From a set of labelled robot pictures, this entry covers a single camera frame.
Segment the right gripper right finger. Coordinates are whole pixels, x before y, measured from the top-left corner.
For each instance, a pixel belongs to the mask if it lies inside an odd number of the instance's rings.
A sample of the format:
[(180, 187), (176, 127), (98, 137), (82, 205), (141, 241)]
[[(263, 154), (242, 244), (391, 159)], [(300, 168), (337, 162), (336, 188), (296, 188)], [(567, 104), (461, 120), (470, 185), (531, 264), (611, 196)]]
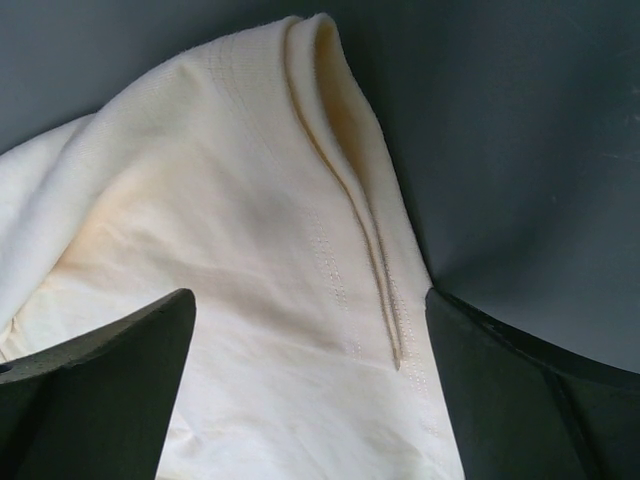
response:
[(435, 289), (426, 323), (466, 478), (638, 478), (638, 374)]

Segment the peach yellow t shirt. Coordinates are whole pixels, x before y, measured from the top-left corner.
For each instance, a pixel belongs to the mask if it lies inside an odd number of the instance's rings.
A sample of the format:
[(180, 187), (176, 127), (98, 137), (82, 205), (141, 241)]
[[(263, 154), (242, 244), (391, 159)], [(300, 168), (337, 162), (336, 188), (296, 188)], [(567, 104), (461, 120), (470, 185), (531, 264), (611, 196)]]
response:
[(227, 35), (1, 158), (1, 356), (188, 288), (162, 479), (460, 479), (431, 280), (318, 14)]

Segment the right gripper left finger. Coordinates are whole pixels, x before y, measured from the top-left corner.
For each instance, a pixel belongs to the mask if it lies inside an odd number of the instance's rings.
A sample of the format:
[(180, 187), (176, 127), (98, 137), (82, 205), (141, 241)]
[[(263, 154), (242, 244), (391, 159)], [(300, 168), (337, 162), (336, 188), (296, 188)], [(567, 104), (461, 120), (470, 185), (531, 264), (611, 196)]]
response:
[(153, 479), (195, 323), (179, 289), (1, 366), (4, 479)]

